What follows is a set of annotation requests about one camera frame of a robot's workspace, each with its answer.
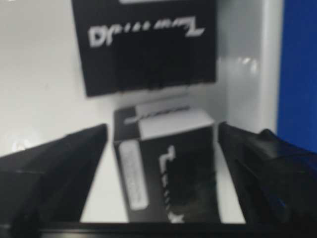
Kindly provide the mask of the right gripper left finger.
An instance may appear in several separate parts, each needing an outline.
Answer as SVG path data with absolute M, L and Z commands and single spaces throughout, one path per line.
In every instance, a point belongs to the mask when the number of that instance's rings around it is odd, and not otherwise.
M 107 143 L 100 124 L 0 159 L 0 235 L 23 238 L 41 224 L 79 222 Z

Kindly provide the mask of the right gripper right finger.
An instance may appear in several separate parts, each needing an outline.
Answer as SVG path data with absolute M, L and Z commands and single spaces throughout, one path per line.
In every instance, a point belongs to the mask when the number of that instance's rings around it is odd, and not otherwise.
M 254 133 L 226 122 L 218 143 L 245 223 L 277 237 L 317 235 L 317 155 L 269 129 Z

